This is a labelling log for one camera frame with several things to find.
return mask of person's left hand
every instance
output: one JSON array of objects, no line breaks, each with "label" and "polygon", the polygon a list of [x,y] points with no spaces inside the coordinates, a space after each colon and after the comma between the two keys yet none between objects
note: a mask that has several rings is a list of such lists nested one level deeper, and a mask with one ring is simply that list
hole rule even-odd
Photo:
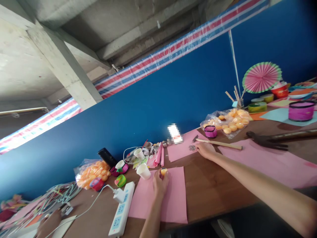
[{"label": "person's left hand", "polygon": [[157,170],[154,174],[153,179],[153,188],[155,196],[162,195],[166,193],[167,185],[169,181],[169,173],[166,171],[165,176],[163,179],[160,178],[161,170]]}]

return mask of person's right hand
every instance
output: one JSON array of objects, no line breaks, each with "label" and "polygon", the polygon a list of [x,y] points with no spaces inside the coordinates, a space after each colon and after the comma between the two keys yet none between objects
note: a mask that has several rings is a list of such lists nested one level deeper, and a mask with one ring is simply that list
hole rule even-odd
[{"label": "person's right hand", "polygon": [[212,144],[201,142],[195,145],[196,150],[206,159],[212,160],[212,157],[217,154]]}]

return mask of power strip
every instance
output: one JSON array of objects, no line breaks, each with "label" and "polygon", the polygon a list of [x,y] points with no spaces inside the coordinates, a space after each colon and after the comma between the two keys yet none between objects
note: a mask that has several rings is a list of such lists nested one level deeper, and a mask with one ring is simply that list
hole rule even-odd
[{"label": "power strip", "polygon": [[115,218],[113,219],[113,222],[109,231],[110,238],[120,237],[124,233],[125,224],[126,224],[126,220],[128,219],[128,214],[130,210],[134,188],[135,188],[134,182],[130,182],[125,185],[124,202],[119,203],[117,212],[115,214]]}]

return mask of white paper cup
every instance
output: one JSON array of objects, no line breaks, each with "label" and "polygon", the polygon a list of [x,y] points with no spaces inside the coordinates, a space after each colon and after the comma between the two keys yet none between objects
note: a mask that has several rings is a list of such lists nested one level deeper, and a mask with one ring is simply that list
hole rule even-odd
[{"label": "white paper cup", "polygon": [[144,180],[148,180],[151,177],[151,172],[146,164],[141,164],[136,170],[136,173]]},{"label": "white paper cup", "polygon": [[138,159],[140,159],[140,160],[144,160],[144,158],[145,158],[145,156],[144,156],[143,151],[142,151],[141,148],[138,148],[138,149],[133,153],[133,155],[134,155],[135,157],[137,157]]}]

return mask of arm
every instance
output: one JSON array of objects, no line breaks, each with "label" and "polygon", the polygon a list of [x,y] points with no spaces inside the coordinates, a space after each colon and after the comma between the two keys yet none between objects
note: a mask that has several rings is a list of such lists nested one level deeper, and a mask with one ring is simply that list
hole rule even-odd
[{"label": "arm", "polygon": [[161,206],[168,185],[168,171],[163,179],[159,177],[160,170],[154,174],[153,189],[155,199],[153,201],[149,217],[145,220],[140,238],[159,237],[159,224],[161,221]]},{"label": "arm", "polygon": [[317,226],[316,201],[244,164],[216,153],[211,144],[200,143],[196,145],[196,149],[203,157],[227,170],[299,234],[313,237]]}]

